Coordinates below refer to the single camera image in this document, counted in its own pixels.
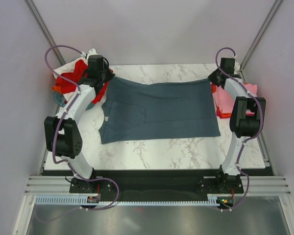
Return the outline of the grey-blue t shirt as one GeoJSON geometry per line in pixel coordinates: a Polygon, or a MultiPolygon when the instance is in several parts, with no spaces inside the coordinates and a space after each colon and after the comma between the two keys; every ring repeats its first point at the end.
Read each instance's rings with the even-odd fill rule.
{"type": "Polygon", "coordinates": [[[102,110],[102,144],[221,135],[208,79],[147,85],[116,77],[102,110]]]}

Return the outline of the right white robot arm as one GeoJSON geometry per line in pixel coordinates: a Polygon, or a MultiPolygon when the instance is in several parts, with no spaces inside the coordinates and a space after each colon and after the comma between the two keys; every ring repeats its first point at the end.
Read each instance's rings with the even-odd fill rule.
{"type": "Polygon", "coordinates": [[[239,178],[240,161],[244,158],[245,144],[257,138],[264,125],[266,100],[252,93],[235,72],[234,58],[221,58],[217,69],[208,76],[213,85],[227,91],[234,99],[229,127],[232,139],[226,158],[220,166],[220,174],[214,182],[219,192],[232,188],[230,177],[239,178]]]}

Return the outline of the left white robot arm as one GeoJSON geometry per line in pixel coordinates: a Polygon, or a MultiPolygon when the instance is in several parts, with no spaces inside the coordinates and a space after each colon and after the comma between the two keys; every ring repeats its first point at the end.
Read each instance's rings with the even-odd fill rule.
{"type": "Polygon", "coordinates": [[[86,108],[114,76],[105,57],[90,55],[88,67],[75,83],[76,90],[71,99],[56,116],[46,117],[44,121],[47,150],[52,153],[53,162],[56,165],[66,163],[73,175],[81,179],[80,185],[86,192],[94,192],[98,181],[92,177],[94,170],[82,153],[83,140],[78,123],[86,108]]]}

